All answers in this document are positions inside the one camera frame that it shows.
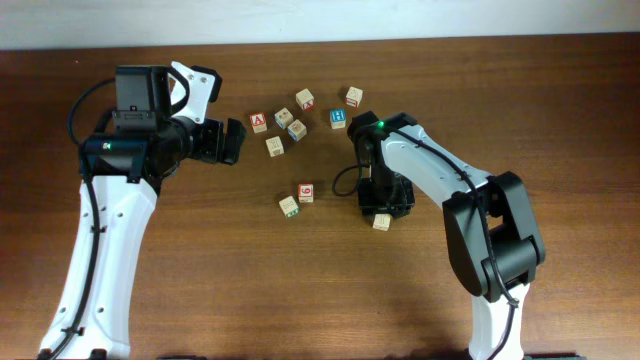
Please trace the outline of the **wooden block plain I elephant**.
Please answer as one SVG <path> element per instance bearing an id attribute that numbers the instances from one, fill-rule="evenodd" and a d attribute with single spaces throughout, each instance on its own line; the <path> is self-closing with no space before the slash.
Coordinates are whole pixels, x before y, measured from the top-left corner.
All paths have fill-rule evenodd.
<path id="1" fill-rule="evenodd" d="M 388 231 L 392 221 L 390 214 L 375 214 L 372 227 L 380 231 Z"/>

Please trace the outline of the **wooden block red 6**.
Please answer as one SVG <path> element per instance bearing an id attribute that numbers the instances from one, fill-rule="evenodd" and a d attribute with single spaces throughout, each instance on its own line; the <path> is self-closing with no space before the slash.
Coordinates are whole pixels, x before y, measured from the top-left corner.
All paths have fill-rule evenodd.
<path id="1" fill-rule="evenodd" d="M 312 184 L 300 184 L 298 186 L 298 199 L 301 203 L 314 201 L 314 186 Z"/>

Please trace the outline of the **wooden block green side I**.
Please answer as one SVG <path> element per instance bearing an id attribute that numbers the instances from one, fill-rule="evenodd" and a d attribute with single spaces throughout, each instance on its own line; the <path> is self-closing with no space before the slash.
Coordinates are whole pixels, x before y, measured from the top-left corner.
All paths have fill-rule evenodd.
<path id="1" fill-rule="evenodd" d="M 279 207 L 286 218 L 297 215 L 300 211 L 299 206 L 293 196 L 288 196 L 279 201 Z"/>

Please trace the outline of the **wooden block blue H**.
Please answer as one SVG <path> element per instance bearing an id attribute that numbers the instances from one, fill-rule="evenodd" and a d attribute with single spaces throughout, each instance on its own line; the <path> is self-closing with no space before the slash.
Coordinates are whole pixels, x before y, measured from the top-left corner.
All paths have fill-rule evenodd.
<path id="1" fill-rule="evenodd" d="M 329 112 L 330 125 L 332 129 L 341 129 L 346 127 L 346 113 L 344 109 L 333 109 Z"/>

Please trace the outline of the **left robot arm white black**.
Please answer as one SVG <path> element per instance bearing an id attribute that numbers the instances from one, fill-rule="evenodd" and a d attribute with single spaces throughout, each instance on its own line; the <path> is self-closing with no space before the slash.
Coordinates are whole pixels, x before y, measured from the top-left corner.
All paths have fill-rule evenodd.
<path id="1" fill-rule="evenodd" d="M 41 359 L 126 359 L 129 310 L 141 242 L 163 181 L 192 159 L 234 165 L 247 130 L 207 117 L 222 78 L 213 69 L 124 65 L 116 103 L 85 140 L 74 250 Z"/>

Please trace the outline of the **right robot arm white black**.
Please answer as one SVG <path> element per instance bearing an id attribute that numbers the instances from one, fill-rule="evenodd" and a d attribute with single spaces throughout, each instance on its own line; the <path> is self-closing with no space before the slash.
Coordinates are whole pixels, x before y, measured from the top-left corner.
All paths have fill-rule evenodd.
<path id="1" fill-rule="evenodd" d="M 524 299 L 546 256 L 522 180 L 492 175 L 437 144 L 416 119 L 373 112 L 353 118 L 353 188 L 365 216 L 384 222 L 408 215 L 420 189 L 443 213 L 450 265 L 470 294 L 473 359 L 522 359 Z"/>

